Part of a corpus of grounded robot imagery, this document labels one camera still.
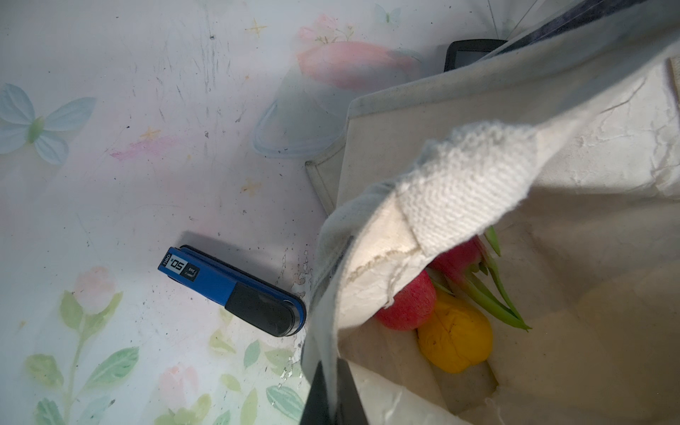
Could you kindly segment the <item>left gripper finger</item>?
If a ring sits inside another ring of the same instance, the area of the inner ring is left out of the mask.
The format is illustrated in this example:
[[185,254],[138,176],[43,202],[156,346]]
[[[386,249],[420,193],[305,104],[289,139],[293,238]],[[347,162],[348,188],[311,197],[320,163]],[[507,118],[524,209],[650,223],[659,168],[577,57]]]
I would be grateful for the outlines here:
[[347,361],[338,359],[334,386],[326,384],[322,363],[318,363],[300,424],[368,425]]

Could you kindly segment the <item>red apple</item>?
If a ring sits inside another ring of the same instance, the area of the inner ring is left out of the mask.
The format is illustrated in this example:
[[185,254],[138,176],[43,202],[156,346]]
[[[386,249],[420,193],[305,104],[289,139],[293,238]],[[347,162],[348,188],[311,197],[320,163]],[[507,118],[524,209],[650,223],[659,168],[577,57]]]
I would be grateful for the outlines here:
[[421,271],[393,298],[392,305],[380,309],[375,318],[388,329],[411,331],[428,321],[436,301],[435,286],[427,272]]

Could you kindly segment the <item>yellow pear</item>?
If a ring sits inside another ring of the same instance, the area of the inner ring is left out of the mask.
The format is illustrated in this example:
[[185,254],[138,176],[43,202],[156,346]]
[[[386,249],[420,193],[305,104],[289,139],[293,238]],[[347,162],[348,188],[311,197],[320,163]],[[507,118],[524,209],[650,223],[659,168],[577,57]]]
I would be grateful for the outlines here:
[[492,327],[471,304],[441,290],[432,315],[417,329],[423,356],[449,374],[487,361],[492,353]]

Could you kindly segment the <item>pink dragon fruit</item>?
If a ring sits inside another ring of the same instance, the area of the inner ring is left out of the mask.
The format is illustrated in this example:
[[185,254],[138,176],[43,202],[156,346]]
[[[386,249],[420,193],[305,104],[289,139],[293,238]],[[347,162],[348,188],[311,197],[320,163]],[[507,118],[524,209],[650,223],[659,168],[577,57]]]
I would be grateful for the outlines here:
[[486,313],[504,324],[526,331],[531,327],[511,301],[492,254],[479,236],[439,254],[429,268],[462,290]]

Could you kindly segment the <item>cream canvas tote bag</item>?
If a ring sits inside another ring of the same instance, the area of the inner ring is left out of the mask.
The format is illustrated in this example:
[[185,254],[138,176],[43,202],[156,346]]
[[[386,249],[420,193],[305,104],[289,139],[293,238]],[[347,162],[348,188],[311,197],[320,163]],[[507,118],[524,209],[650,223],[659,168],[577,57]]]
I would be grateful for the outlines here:
[[[584,1],[488,58],[355,99],[302,368],[348,362],[368,424],[679,421],[676,1]],[[494,228],[531,330],[434,372],[370,318]]]

